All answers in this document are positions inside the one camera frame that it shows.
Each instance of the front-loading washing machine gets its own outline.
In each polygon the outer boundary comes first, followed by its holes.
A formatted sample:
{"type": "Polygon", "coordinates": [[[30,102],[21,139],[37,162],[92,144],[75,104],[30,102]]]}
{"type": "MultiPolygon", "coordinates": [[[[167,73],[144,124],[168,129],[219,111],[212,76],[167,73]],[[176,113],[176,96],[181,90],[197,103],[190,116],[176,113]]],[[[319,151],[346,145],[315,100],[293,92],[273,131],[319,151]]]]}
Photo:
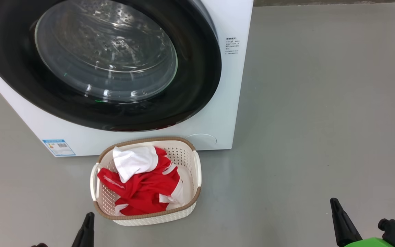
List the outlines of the front-loading washing machine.
{"type": "Polygon", "coordinates": [[[253,0],[0,0],[0,93],[55,156],[230,149],[253,0]]]}

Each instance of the red fabric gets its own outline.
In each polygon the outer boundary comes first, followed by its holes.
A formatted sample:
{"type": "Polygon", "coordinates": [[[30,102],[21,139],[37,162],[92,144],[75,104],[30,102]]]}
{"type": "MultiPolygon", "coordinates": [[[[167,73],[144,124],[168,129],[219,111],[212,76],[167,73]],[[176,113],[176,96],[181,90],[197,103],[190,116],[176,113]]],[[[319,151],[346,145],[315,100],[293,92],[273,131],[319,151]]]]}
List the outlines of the red fabric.
{"type": "Polygon", "coordinates": [[[158,154],[158,164],[155,170],[133,175],[126,183],[120,181],[117,172],[106,168],[100,169],[97,177],[100,181],[118,194],[116,205],[127,203],[129,206],[120,212],[124,215],[151,214],[165,211],[168,203],[159,202],[159,194],[166,196],[176,188],[180,181],[177,167],[167,175],[163,171],[171,165],[171,160],[165,155],[165,150],[155,147],[158,154]]]}

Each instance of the washing machine door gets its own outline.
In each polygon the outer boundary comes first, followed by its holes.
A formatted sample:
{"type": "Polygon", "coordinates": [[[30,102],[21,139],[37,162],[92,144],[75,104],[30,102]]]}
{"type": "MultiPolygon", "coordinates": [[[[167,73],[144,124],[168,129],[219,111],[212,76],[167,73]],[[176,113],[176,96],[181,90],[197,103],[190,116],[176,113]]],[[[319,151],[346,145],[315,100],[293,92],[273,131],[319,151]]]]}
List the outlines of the washing machine door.
{"type": "Polygon", "coordinates": [[[0,76],[79,125],[175,125],[210,101],[220,73],[216,35],[191,0],[0,0],[0,76]]]}

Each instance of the blue and white sticker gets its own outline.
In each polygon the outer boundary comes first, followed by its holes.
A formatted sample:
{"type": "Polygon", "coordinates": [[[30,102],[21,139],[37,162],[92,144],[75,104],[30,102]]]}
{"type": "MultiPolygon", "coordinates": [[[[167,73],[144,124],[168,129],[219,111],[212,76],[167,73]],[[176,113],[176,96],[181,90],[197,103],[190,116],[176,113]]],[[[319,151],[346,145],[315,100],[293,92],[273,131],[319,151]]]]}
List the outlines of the blue and white sticker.
{"type": "Polygon", "coordinates": [[[75,156],[71,147],[65,142],[65,140],[43,140],[48,149],[55,156],[75,156]]]}

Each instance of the red and white garment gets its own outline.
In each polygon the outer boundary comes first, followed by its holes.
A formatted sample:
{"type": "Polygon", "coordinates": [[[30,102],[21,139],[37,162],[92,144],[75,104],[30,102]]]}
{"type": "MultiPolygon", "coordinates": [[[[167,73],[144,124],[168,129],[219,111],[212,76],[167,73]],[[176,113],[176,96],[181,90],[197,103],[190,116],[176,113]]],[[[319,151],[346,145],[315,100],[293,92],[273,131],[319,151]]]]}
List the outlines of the red and white garment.
{"type": "Polygon", "coordinates": [[[165,150],[115,147],[112,154],[118,173],[102,168],[97,177],[120,196],[116,215],[150,214],[165,211],[169,203],[184,204],[178,168],[165,150]]]}

